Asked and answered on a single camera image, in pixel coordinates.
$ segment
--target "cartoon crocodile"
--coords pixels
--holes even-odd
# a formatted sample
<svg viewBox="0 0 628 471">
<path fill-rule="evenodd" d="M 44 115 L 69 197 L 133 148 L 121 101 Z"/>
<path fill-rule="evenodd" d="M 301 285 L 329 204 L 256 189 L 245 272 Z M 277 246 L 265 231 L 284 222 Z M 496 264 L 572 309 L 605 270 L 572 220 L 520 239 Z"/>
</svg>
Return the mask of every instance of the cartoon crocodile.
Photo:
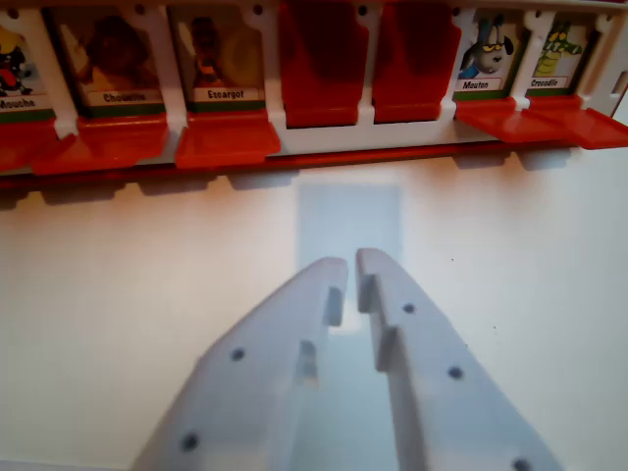
<svg viewBox="0 0 628 471">
<path fill-rule="evenodd" d="M 582 46 L 567 41 L 570 28 L 570 22 L 556 22 L 553 24 L 543 46 L 543 54 L 537 63 L 534 77 L 553 76 L 562 54 L 582 54 Z"/>
</svg>

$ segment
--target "cartoon character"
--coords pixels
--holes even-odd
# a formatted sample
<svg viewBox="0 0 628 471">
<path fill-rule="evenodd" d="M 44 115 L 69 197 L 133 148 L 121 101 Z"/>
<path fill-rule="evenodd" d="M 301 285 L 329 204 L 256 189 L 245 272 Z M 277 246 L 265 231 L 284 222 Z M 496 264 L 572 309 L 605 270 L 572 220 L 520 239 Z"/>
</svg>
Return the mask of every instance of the cartoon character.
<svg viewBox="0 0 628 471">
<path fill-rule="evenodd" d="M 81 83 L 96 90 L 129 90 L 157 86 L 146 69 L 146 46 L 122 17 L 109 16 L 94 23 L 94 34 L 85 46 L 87 64 L 77 73 Z"/>
<path fill-rule="evenodd" d="M 195 18 L 191 24 L 192 45 L 196 53 L 194 86 L 225 86 L 219 67 L 220 37 L 208 17 Z"/>
<path fill-rule="evenodd" d="M 30 76 L 30 71 L 25 71 L 26 57 L 20 47 L 23 41 L 19 34 L 0 26 L 0 96 L 7 96 L 7 91 L 19 90 L 22 95 L 32 92 L 32 88 L 22 84 L 22 79 Z"/>
<path fill-rule="evenodd" d="M 503 62 L 503 52 L 514 52 L 512 41 L 501 34 L 503 15 L 497 15 L 492 22 L 482 18 L 478 25 L 478 40 L 462 57 L 459 79 L 474 79 L 479 73 L 494 74 Z"/>
<path fill-rule="evenodd" d="M 583 48 L 578 44 L 572 44 L 567 41 L 567 35 L 571 28 L 570 22 L 556 22 L 551 27 L 546 43 L 543 46 L 543 54 L 537 63 L 534 77 L 551 77 L 553 76 L 558 60 L 562 54 L 582 54 Z"/>
</svg>

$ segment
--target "character card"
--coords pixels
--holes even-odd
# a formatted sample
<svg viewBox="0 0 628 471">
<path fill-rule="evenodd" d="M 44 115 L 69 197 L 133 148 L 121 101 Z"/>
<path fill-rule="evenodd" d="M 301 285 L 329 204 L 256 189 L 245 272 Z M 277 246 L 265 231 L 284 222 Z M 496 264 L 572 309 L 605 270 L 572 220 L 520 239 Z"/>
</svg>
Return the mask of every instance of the character card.
<svg viewBox="0 0 628 471">
<path fill-rule="evenodd" d="M 261 34 L 232 5 L 169 9 L 190 111 L 264 108 Z"/>
<path fill-rule="evenodd" d="M 0 123 L 54 118 L 24 38 L 0 26 Z"/>
<path fill-rule="evenodd" d="M 115 7 L 55 7 L 67 76 L 88 117 L 164 111 L 148 35 Z"/>
<path fill-rule="evenodd" d="M 520 12 L 478 10 L 467 45 L 454 100 L 503 98 L 510 92 L 527 34 Z"/>
<path fill-rule="evenodd" d="M 530 80 L 527 95 L 573 93 L 595 45 L 595 37 L 592 18 L 558 13 Z"/>
</svg>

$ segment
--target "white table surface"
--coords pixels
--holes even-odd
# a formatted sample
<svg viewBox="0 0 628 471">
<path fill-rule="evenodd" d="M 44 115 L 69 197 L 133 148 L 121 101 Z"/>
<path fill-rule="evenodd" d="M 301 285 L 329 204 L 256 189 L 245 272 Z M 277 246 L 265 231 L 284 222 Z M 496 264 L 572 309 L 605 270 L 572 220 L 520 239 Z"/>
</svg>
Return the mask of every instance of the white table surface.
<svg viewBox="0 0 628 471">
<path fill-rule="evenodd" d="M 566 469 L 625 469 L 627 149 L 104 189 L 0 197 L 3 471 L 128 467 L 209 344 L 361 246 L 415 277 Z M 394 468 L 367 321 L 351 280 L 294 470 Z"/>
</svg>

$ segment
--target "red plastic flap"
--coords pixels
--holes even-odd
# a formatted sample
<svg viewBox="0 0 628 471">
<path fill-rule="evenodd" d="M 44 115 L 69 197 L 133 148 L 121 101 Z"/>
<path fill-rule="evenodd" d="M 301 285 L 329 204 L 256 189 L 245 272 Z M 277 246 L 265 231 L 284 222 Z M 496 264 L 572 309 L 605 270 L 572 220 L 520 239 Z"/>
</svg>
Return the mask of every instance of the red plastic flap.
<svg viewBox="0 0 628 471">
<path fill-rule="evenodd" d="M 266 110 L 189 114 L 177 149 L 177 167 L 216 168 L 260 164 L 281 143 Z"/>
<path fill-rule="evenodd" d="M 529 113 L 561 127 L 570 141 L 585 149 L 628 146 L 628 127 L 591 108 L 582 110 L 577 97 L 572 101 L 564 98 L 530 98 Z"/>
<path fill-rule="evenodd" d="M 368 29 L 346 2 L 292 0 L 279 12 L 282 94 L 289 127 L 354 125 Z"/>
<path fill-rule="evenodd" d="M 512 98 L 459 101 L 456 106 L 455 117 L 458 120 L 503 142 L 562 140 L 567 137 L 564 127 L 539 118 L 528 110 L 515 111 Z"/>
<path fill-rule="evenodd" d="M 436 120 L 459 42 L 447 4 L 385 4 L 373 78 L 375 123 Z"/>
<path fill-rule="evenodd" d="M 168 141 L 165 115 L 78 121 L 69 135 L 31 164 L 36 175 L 67 174 L 132 167 L 158 157 Z"/>
<path fill-rule="evenodd" d="M 54 119 L 0 126 L 0 172 L 20 169 L 58 142 Z"/>
</svg>

